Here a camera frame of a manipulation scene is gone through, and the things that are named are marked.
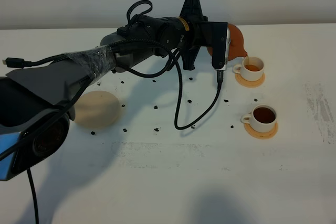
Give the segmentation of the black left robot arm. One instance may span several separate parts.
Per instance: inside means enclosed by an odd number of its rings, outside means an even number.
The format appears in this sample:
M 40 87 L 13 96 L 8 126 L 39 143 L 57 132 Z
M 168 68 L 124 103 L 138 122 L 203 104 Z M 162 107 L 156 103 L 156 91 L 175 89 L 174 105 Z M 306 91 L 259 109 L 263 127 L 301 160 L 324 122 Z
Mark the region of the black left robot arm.
M 182 59 L 193 70 L 200 49 L 200 0 L 185 0 L 179 17 L 153 18 L 127 11 L 127 24 L 96 48 L 39 61 L 7 58 L 1 77 L 1 180 L 7 181 L 52 155 L 75 119 L 85 89 L 109 72 L 125 72 L 150 56 L 167 57 L 164 71 Z

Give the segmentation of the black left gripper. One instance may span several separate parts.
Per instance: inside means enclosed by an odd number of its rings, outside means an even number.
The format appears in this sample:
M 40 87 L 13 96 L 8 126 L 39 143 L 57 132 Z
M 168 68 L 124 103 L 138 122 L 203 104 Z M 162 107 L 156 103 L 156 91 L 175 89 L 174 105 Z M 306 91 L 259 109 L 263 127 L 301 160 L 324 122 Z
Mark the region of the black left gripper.
M 192 71 L 200 47 L 210 46 L 208 17 L 203 15 L 200 0 L 185 0 L 176 19 L 179 30 L 176 48 L 181 50 L 183 69 Z

